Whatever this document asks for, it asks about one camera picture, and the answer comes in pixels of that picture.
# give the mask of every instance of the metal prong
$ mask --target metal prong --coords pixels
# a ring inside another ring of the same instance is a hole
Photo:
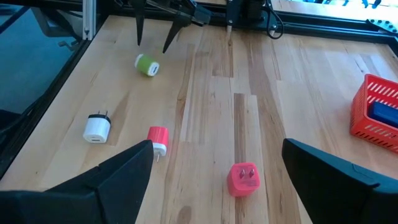
[[[241,171],[241,173],[239,174],[239,177],[242,179],[244,177],[244,170]]]

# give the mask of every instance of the red basket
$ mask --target red basket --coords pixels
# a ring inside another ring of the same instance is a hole
[[[372,102],[398,108],[398,83],[366,74],[351,105],[350,133],[378,146],[398,152],[398,129],[368,117]]]

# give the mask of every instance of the wall charger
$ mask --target wall charger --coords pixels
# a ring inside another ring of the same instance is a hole
[[[248,196],[260,187],[260,176],[252,162],[234,164],[227,176],[229,194],[234,197]]]
[[[154,156],[159,161],[160,156],[166,156],[169,144],[169,130],[166,127],[152,126],[148,131],[148,140],[151,140],[154,147]]]
[[[91,114],[88,116],[83,138],[90,143],[106,143],[110,129],[111,120],[108,111],[105,114],[100,112]]]

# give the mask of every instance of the black cable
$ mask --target black cable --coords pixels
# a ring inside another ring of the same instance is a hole
[[[40,96],[37,100],[35,100],[31,105],[29,105],[24,112],[17,118],[15,119],[11,124],[7,125],[5,128],[0,129],[0,137],[7,134],[10,130],[12,130],[15,126],[17,126],[23,119],[28,117],[30,115],[30,112],[34,109],[35,106],[39,103],[40,99],[42,97]]]
[[[269,9],[269,13],[268,13],[268,23],[267,23],[267,35],[269,36],[269,38],[273,39],[273,40],[277,40],[279,38],[282,37],[282,35],[285,32],[285,25],[282,21],[282,19],[280,19],[280,17],[276,14],[276,12],[271,8],[271,4],[268,4],[268,9]],[[280,34],[277,37],[274,37],[273,35],[271,35],[271,14],[275,16],[275,18],[280,22]]]

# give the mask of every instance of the wooden surface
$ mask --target wooden surface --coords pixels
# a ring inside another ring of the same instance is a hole
[[[146,138],[170,131],[154,163],[137,223],[311,223],[281,158],[295,138],[394,178],[398,156],[349,135],[349,106],[371,72],[398,81],[388,46],[190,26],[161,54],[171,23],[146,20],[141,47],[133,18],[110,16],[37,125],[0,189],[45,190]],[[148,78],[145,53],[160,62]],[[82,138],[87,116],[112,119],[106,144]],[[261,188],[230,197],[226,176],[251,161]]]

